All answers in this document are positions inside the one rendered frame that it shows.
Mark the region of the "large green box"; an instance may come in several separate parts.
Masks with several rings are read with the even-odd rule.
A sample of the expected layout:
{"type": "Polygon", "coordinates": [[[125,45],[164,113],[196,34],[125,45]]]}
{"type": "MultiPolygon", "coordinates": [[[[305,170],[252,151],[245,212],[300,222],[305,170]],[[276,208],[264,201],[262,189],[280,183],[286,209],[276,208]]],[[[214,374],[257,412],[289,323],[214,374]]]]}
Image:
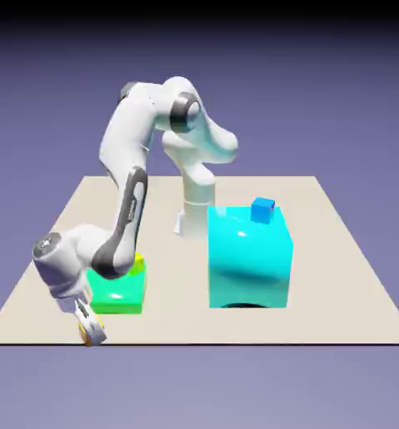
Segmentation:
{"type": "Polygon", "coordinates": [[[86,273],[91,287],[91,307],[98,314],[140,314],[147,284],[145,270],[137,275],[126,274],[114,280],[101,277],[92,269],[86,273]]]}

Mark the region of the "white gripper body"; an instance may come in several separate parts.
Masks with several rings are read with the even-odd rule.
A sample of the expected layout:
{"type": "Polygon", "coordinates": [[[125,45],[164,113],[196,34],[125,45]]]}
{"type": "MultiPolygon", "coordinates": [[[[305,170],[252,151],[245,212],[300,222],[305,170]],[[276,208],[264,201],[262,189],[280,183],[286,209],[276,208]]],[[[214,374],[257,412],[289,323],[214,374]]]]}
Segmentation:
{"type": "Polygon", "coordinates": [[[106,340],[104,324],[89,304],[75,299],[75,316],[84,344],[101,344],[106,340]]]}

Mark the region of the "small blue cube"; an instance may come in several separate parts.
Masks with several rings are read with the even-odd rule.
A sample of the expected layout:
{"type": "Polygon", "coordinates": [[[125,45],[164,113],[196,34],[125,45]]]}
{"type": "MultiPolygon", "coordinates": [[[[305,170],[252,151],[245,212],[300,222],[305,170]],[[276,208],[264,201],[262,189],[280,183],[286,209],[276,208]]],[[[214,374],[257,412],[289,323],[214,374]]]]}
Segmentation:
{"type": "Polygon", "coordinates": [[[274,214],[275,200],[256,197],[251,203],[251,221],[268,225],[274,214]]]}

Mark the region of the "small yellow cube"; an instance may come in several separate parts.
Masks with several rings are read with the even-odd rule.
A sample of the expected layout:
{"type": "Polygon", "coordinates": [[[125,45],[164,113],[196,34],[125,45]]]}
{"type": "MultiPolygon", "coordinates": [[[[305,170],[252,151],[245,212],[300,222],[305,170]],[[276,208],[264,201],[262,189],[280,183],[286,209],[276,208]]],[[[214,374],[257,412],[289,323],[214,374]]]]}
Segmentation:
{"type": "Polygon", "coordinates": [[[135,252],[134,261],[132,267],[128,271],[129,276],[137,275],[145,270],[145,260],[143,255],[138,252],[135,252]]]}

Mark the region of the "large cyan box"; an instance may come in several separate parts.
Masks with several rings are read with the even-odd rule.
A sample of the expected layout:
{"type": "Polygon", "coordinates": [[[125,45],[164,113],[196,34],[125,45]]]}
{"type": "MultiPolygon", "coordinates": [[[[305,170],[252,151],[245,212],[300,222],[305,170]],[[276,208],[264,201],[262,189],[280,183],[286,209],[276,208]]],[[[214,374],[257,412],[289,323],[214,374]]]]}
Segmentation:
{"type": "Polygon", "coordinates": [[[251,204],[208,209],[211,308],[285,308],[292,260],[293,240],[276,202],[268,225],[251,221],[251,204]]]}

